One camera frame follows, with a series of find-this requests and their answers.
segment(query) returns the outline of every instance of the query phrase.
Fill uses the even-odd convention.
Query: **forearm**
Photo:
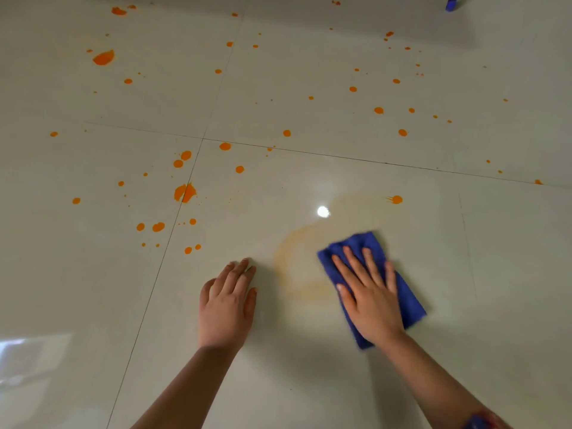
[[[132,429],[200,429],[234,354],[199,348]]]
[[[433,429],[461,429],[484,406],[406,334],[383,350]]]

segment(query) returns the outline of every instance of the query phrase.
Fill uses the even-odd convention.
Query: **person's left hand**
[[[205,283],[198,310],[198,345],[239,352],[252,326],[256,288],[248,285],[256,267],[248,259],[237,266],[230,262],[216,279]]]

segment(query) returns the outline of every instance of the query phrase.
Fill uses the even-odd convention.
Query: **blue cloth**
[[[343,284],[353,295],[352,290],[349,288],[348,284],[344,280],[344,277],[341,276],[340,272],[333,264],[332,260],[332,255],[336,254],[348,266],[348,268],[352,269],[343,251],[343,247],[345,245],[351,248],[352,252],[359,259],[362,265],[366,264],[366,260],[364,259],[361,250],[363,248],[369,248],[371,250],[371,254],[374,257],[375,264],[377,265],[377,268],[380,274],[382,275],[383,282],[386,281],[385,254],[383,254],[382,247],[381,245],[379,245],[379,242],[375,238],[374,234],[368,231],[367,233],[357,233],[347,238],[345,241],[340,241],[338,243],[330,244],[326,249],[318,252],[318,259],[320,259],[320,262],[324,266],[326,274],[328,275],[329,279],[332,280],[334,286],[336,284]],[[399,299],[399,310],[401,311],[401,319],[403,320],[404,328],[407,329],[411,325],[421,320],[427,314],[427,312],[425,311],[421,303],[419,303],[417,298],[415,298],[415,295],[413,295],[413,292],[411,292],[411,289],[409,288],[409,286],[407,286],[407,283],[405,282],[403,277],[399,275],[397,271],[395,272],[395,276],[397,281],[397,298]],[[346,316],[346,320],[349,324],[352,333],[354,334],[354,338],[356,339],[359,348],[367,349],[373,346],[373,344],[370,341],[366,340],[359,333],[358,329],[349,319],[348,313],[346,312],[346,308],[344,307],[343,303],[341,303],[341,308],[342,310],[344,310],[344,315]]]

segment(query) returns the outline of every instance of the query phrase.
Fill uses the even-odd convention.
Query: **person's right hand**
[[[393,266],[390,262],[385,264],[386,287],[375,265],[371,250],[363,249],[369,272],[356,259],[348,246],[344,247],[344,254],[355,274],[338,256],[332,256],[332,260],[352,289],[354,296],[343,284],[338,284],[336,287],[340,292],[341,301],[361,335],[378,348],[386,349],[405,334],[397,300]]]

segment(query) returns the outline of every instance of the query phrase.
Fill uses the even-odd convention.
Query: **skin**
[[[344,247],[352,270],[337,256],[333,262],[352,289],[337,286],[349,317],[361,334],[386,354],[417,400],[433,429],[461,429],[471,416],[490,412],[434,361],[403,329],[395,271],[385,264],[387,284],[364,249],[363,266]],[[252,327],[256,288],[248,290],[256,268],[248,259],[230,262],[200,295],[199,348],[173,382],[132,429],[200,429],[224,376]],[[490,413],[498,429],[508,429]]]

